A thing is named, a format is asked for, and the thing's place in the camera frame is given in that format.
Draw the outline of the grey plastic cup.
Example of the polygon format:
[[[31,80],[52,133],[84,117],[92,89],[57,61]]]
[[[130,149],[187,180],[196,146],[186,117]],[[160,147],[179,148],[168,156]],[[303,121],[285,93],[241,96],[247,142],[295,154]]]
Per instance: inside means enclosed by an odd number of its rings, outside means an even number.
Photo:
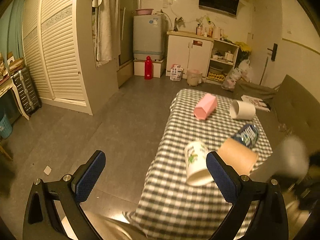
[[[290,135],[250,174],[250,178],[260,182],[266,182],[274,175],[303,179],[308,169],[309,157],[304,142]]]

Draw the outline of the brown paper cup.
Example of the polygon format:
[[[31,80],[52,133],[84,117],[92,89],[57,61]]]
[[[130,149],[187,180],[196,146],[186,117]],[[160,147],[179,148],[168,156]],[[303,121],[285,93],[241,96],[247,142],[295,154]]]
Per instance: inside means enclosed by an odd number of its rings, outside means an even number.
[[[249,176],[258,159],[255,152],[232,138],[228,138],[217,153],[227,165],[234,168],[238,175]]]

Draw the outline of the white floral paper cup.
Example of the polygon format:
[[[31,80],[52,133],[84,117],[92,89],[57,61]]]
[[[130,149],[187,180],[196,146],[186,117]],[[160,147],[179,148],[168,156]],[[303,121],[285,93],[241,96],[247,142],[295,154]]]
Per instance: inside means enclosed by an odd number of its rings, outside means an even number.
[[[207,146],[201,141],[192,141],[184,149],[186,183],[199,187],[214,181],[206,164],[209,153]]]

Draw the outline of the plain white cup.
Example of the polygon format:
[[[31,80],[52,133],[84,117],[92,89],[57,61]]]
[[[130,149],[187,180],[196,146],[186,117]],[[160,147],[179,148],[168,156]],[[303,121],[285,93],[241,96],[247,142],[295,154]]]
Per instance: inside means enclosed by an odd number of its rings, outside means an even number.
[[[233,100],[229,114],[234,120],[252,120],[255,116],[255,106],[248,102]]]

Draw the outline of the pink hexagonal cup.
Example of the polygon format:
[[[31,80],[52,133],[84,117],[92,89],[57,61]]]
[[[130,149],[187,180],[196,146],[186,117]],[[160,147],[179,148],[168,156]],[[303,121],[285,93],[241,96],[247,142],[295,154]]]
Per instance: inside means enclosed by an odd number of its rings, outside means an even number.
[[[199,120],[206,120],[217,108],[217,98],[213,94],[205,94],[194,108],[194,116]]]

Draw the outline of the grey white checkered tablecloth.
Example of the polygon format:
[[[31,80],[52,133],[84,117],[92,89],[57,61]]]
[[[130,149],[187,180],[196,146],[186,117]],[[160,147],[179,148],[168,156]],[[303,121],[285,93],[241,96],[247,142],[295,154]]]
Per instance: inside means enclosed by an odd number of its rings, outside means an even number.
[[[245,122],[231,118],[232,100],[223,96],[216,97],[213,113],[197,119],[194,109],[204,95],[194,89],[176,94],[138,206],[124,215],[148,239],[208,239],[231,208],[207,170],[206,155]]]

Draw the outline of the olive green sofa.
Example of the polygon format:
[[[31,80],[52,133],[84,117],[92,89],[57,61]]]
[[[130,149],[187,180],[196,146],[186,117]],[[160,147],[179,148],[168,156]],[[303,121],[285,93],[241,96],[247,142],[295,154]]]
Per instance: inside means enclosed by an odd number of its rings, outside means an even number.
[[[298,81],[286,75],[277,90],[239,80],[233,96],[264,100],[271,110],[257,111],[258,119],[274,149],[288,135],[303,140],[307,154],[319,152],[319,102]]]

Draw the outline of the magazine on sofa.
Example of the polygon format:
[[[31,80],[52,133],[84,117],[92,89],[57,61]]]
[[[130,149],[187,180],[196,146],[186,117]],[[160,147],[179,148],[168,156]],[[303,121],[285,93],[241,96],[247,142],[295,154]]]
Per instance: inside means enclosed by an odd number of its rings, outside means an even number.
[[[243,102],[248,102],[248,103],[253,104],[255,106],[255,108],[258,110],[266,111],[266,112],[269,112],[271,110],[270,105],[266,101],[264,101],[263,99],[255,98],[255,97],[247,96],[247,95],[241,96],[241,99]]]

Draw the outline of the blue laundry basket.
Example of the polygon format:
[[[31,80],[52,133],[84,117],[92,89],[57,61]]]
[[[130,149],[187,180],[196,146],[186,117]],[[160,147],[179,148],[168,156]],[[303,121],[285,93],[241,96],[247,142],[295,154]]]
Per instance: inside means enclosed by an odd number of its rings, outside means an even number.
[[[7,115],[4,113],[3,117],[0,121],[0,134],[3,139],[7,139],[13,131],[12,125],[7,117]]]

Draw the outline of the silver ribbed suitcase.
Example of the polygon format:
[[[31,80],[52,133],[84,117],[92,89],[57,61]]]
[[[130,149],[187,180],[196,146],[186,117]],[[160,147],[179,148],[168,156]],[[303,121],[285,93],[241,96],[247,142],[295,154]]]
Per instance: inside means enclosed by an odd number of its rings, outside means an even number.
[[[41,107],[41,102],[37,96],[28,68],[24,67],[18,70],[12,78],[17,88],[22,108],[27,116],[31,116]]]

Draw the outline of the white plastic bag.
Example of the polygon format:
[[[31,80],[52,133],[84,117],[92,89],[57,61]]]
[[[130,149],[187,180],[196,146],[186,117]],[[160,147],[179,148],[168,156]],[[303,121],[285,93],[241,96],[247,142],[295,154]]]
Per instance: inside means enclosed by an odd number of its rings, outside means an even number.
[[[253,69],[250,66],[249,59],[243,60],[238,68],[234,68],[225,78],[221,87],[222,89],[233,91],[235,85],[239,80],[246,82],[252,82],[253,79]]]

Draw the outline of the small round trash bin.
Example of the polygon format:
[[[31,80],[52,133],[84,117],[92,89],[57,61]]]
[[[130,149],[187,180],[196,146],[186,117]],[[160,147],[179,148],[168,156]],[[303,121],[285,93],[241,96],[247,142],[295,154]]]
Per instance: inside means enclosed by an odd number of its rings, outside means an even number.
[[[202,73],[196,69],[187,70],[187,84],[198,86],[202,82]]]

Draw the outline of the white entrance door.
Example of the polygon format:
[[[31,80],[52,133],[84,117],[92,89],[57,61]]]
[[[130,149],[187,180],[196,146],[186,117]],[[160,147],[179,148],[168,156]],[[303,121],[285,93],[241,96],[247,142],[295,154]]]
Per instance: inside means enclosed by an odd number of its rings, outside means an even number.
[[[254,0],[252,22],[252,52],[250,66],[252,82],[266,85],[269,71],[274,67],[282,34],[281,0]]]

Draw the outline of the open white shelf unit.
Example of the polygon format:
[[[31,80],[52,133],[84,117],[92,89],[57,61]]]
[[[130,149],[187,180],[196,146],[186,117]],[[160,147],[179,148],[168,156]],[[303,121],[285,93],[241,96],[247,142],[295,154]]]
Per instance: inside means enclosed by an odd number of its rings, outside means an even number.
[[[221,85],[235,68],[240,47],[217,39],[214,39],[212,44],[206,83]]]

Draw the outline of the white printed bag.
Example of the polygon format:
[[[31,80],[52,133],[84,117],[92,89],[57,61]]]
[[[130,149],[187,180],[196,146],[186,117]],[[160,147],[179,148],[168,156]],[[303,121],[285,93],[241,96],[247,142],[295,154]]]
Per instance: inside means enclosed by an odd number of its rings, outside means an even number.
[[[170,69],[171,81],[180,81],[183,75],[183,68],[179,64],[173,64]]]

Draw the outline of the white kitchen cabinet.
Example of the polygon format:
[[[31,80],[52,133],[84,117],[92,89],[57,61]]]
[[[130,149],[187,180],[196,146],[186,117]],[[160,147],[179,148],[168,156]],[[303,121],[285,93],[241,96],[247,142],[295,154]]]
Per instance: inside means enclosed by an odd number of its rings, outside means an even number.
[[[183,78],[187,78],[187,70],[198,70],[202,78],[206,78],[213,40],[183,31],[168,31],[166,76],[170,76],[173,65],[180,65]]]

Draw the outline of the red thermos bottle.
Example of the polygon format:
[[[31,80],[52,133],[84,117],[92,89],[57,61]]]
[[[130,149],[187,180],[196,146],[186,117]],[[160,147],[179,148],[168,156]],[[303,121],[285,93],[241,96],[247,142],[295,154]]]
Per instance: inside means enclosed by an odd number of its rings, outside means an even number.
[[[144,62],[144,79],[150,80],[153,78],[153,63],[150,56],[146,57]]]

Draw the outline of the white washing machine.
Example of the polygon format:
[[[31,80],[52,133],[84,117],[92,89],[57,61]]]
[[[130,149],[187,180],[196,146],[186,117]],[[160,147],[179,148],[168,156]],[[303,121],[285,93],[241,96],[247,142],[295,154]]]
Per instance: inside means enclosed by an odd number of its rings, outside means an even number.
[[[133,17],[133,57],[152,61],[164,57],[167,20],[164,15],[137,15]]]

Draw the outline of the white louvered wardrobe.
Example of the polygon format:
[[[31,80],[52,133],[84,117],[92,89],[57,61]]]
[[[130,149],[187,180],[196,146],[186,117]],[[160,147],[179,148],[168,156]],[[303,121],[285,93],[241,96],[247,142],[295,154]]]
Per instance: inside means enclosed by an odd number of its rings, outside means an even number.
[[[45,104],[89,115],[118,90],[117,59],[99,62],[92,0],[24,0],[25,64]]]

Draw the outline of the pink basin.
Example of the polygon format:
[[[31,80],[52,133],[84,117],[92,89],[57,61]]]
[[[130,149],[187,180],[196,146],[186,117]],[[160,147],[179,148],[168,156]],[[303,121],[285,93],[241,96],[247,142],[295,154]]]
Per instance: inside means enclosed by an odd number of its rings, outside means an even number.
[[[136,9],[137,15],[151,15],[153,12],[153,9]]]

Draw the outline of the hanging white towel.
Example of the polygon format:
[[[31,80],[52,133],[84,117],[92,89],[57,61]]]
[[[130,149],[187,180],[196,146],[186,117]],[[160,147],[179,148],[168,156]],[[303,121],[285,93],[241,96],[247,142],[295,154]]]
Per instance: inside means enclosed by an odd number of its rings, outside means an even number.
[[[93,0],[95,8],[95,60],[99,65],[120,55],[120,0]]]

